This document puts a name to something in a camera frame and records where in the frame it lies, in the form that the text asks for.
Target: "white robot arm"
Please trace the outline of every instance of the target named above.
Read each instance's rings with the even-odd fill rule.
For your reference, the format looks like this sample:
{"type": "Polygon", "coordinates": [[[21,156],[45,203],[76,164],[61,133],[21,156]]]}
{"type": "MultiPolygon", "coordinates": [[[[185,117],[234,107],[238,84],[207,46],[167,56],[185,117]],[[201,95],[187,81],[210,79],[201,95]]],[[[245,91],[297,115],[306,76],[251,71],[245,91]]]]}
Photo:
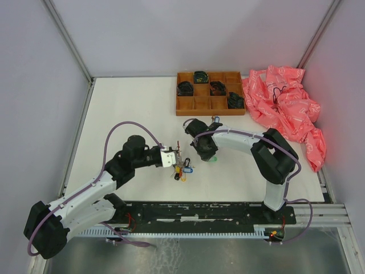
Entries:
{"type": "Polygon", "coordinates": [[[298,155],[277,130],[271,128],[264,133],[253,133],[235,130],[217,122],[207,126],[198,119],[193,119],[183,128],[194,137],[195,142],[191,146],[204,161],[208,161],[218,148],[224,147],[253,155],[260,173],[266,179],[264,205],[273,211],[283,206],[287,178],[294,171],[293,158],[297,160],[298,155]]]}
{"type": "Polygon", "coordinates": [[[154,146],[150,149],[142,136],[129,137],[123,149],[106,163],[97,182],[96,177],[92,178],[79,189],[48,205],[42,201],[34,204],[24,235],[30,240],[35,232],[32,245],[45,259],[55,256],[69,240],[85,229],[124,216],[126,204],[113,192],[134,177],[136,168],[176,164],[176,152],[171,147],[154,146]]]}

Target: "metal frame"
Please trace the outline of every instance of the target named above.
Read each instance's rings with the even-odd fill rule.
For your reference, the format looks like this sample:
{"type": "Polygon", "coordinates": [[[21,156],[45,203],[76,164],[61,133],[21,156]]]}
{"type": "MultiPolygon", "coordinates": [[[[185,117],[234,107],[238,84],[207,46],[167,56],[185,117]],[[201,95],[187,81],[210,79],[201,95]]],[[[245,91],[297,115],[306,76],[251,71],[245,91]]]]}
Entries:
{"type": "MultiPolygon", "coordinates": [[[[113,224],[113,227],[127,227],[128,224],[113,224]]],[[[144,238],[174,238],[174,239],[268,239],[264,228],[257,227],[253,233],[129,233],[124,237],[144,238]]],[[[78,237],[109,237],[118,238],[109,228],[95,225],[83,232],[78,237]]]]}
{"type": "Polygon", "coordinates": [[[343,0],[333,0],[330,7],[328,8],[325,17],[321,21],[321,24],[319,24],[315,34],[312,37],[312,40],[310,41],[309,45],[307,46],[307,49],[305,50],[301,60],[298,63],[297,68],[303,69],[310,57],[312,56],[315,48],[317,47],[320,39],[323,37],[324,33],[326,32],[331,20],[333,19],[336,11],[338,10],[340,4],[343,2],[343,0]]]}
{"type": "Polygon", "coordinates": [[[61,184],[60,189],[58,191],[58,198],[62,197],[62,195],[66,191],[68,178],[70,177],[71,170],[72,170],[72,165],[73,165],[74,160],[75,160],[76,150],[77,150],[77,147],[79,145],[82,128],[84,126],[87,110],[89,108],[89,104],[90,104],[90,101],[91,101],[92,92],[94,91],[95,81],[96,80],[94,80],[92,83],[90,83],[89,87],[88,87],[87,95],[85,97],[84,106],[83,106],[83,110],[82,110],[81,117],[80,117],[80,122],[79,122],[78,129],[76,131],[76,136],[75,136],[75,139],[74,139],[74,145],[72,146],[72,150],[71,150],[70,159],[68,161],[66,170],[65,170],[64,175],[63,175],[62,184],[61,184]]]}
{"type": "Polygon", "coordinates": [[[59,13],[56,10],[55,4],[53,3],[52,0],[40,0],[40,1],[43,3],[44,7],[46,8],[47,13],[53,20],[55,27],[58,29],[59,34],[61,35],[61,37],[64,40],[68,49],[70,50],[71,55],[75,58],[77,64],[79,65],[81,71],[83,72],[85,78],[88,80],[89,83],[91,83],[92,76],[91,76],[89,70],[87,69],[84,61],[82,60],[79,52],[77,51],[77,48],[76,48],[74,42],[72,41],[70,34],[66,30],[66,28],[62,22],[61,16],[59,15],[59,13]]]}
{"type": "MultiPolygon", "coordinates": [[[[59,191],[59,196],[62,196],[64,190],[67,187],[67,181],[70,176],[72,164],[74,162],[76,149],[80,140],[81,131],[85,122],[88,106],[91,100],[92,92],[95,85],[95,79],[93,79],[92,75],[90,74],[88,68],[86,67],[85,63],[83,62],[77,48],[72,41],[67,29],[62,22],[60,14],[57,12],[56,7],[52,0],[41,0],[44,4],[46,11],[48,12],[49,16],[52,18],[55,26],[57,27],[59,33],[61,34],[65,44],[69,48],[71,55],[74,57],[76,62],[78,63],[80,69],[82,70],[85,78],[89,81],[88,93],[85,99],[85,103],[83,106],[82,115],[80,118],[79,127],[75,136],[74,146],[72,148],[72,152],[70,155],[70,161],[64,173],[64,178],[62,181],[62,185],[59,191]]],[[[306,51],[304,52],[301,60],[298,63],[298,68],[302,69],[308,63],[310,57],[312,56],[316,46],[318,45],[320,39],[323,37],[325,31],[327,30],[331,20],[333,19],[336,11],[338,10],[340,4],[343,0],[333,0],[331,5],[329,6],[327,13],[325,14],[321,24],[317,28],[315,34],[313,35],[312,40],[310,41],[306,51]]],[[[331,187],[331,183],[326,176],[326,169],[325,167],[318,173],[318,178],[322,187],[322,191],[328,192],[330,195],[331,200],[335,203],[335,195],[333,192],[333,188],[331,187]]],[[[294,212],[297,217],[298,223],[296,225],[288,225],[288,227],[303,227],[306,225],[309,219],[310,209],[309,206],[306,204],[293,204],[291,205],[294,207],[294,212]]],[[[340,239],[342,242],[342,246],[344,252],[346,254],[346,259],[349,264],[351,273],[365,273],[365,266],[363,257],[361,256],[359,247],[357,245],[354,232],[351,228],[351,223],[347,215],[346,208],[343,204],[313,204],[314,208],[314,218],[311,227],[337,227],[338,232],[340,234],[340,239]]],[[[268,228],[267,225],[256,225],[255,229],[260,233],[260,230],[263,228],[268,228]]],[[[90,228],[83,232],[82,236],[92,236],[93,231],[95,229],[98,231],[100,227],[96,226],[90,228]]],[[[151,236],[171,236],[171,235],[151,235],[151,236]]],[[[223,235],[222,237],[234,236],[234,237],[244,237],[247,235],[223,235]]],[[[41,256],[32,257],[31,263],[29,265],[28,273],[30,274],[38,274],[43,273],[44,268],[46,265],[46,260],[43,259],[41,256]]]]}

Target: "red plastic bag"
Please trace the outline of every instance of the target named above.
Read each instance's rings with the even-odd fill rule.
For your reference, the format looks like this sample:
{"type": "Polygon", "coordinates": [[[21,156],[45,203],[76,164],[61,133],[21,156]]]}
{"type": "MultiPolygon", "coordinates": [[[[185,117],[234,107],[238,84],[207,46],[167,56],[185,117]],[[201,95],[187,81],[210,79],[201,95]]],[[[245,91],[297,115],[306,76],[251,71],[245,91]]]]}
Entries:
{"type": "Polygon", "coordinates": [[[287,140],[305,143],[307,159],[317,172],[325,162],[326,144],[321,130],[313,125],[321,106],[303,89],[304,72],[269,66],[251,70],[242,84],[252,118],[266,128],[276,128],[287,140]]]}

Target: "floor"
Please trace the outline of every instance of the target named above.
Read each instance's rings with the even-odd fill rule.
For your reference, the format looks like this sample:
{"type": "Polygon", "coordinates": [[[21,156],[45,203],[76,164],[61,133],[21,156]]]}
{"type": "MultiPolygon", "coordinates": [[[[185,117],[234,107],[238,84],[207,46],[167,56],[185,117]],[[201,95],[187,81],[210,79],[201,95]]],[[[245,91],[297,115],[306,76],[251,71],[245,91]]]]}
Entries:
{"type": "MultiPolygon", "coordinates": [[[[299,233],[287,229],[287,237],[299,233]]],[[[336,228],[311,229],[298,241],[141,239],[156,247],[113,246],[102,238],[72,239],[49,260],[48,274],[350,274],[336,228]]]]}
{"type": "MultiPolygon", "coordinates": [[[[190,118],[176,116],[176,77],[98,78],[92,93],[86,120],[73,161],[66,194],[81,187],[97,174],[102,165],[106,136],[117,123],[130,120],[146,126],[159,142],[176,147],[180,141],[183,158],[189,157],[194,172],[186,182],[175,181],[173,168],[140,168],[135,177],[116,191],[123,200],[181,202],[261,202],[266,180],[260,174],[252,155],[220,148],[218,161],[200,160],[189,145],[191,136],[184,133],[183,122],[190,118]]],[[[207,124],[211,118],[199,116],[207,124]]],[[[244,116],[221,116],[221,123],[251,132],[265,132],[249,113],[244,116]]],[[[154,142],[143,130],[126,125],[115,130],[108,145],[107,159],[121,150],[131,135],[139,134],[146,144],[154,142]]],[[[323,202],[319,180],[305,157],[304,144],[289,142],[299,155],[302,171],[290,182],[289,200],[306,198],[323,202]]]]}

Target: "wooden tray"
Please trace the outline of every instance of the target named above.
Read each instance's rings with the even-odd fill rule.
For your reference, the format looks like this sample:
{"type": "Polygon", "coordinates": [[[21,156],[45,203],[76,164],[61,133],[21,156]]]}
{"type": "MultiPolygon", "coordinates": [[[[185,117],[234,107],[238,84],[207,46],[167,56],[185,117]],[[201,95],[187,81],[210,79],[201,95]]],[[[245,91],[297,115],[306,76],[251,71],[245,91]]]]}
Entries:
{"type": "Polygon", "coordinates": [[[215,71],[207,72],[209,83],[220,81],[226,86],[226,96],[211,96],[210,84],[194,84],[193,72],[177,73],[176,83],[176,116],[213,116],[213,115],[244,115],[244,108],[228,109],[227,97],[230,92],[235,92],[239,96],[244,95],[239,71],[215,71]],[[177,85],[183,81],[188,81],[194,85],[194,96],[177,96],[177,85]]]}

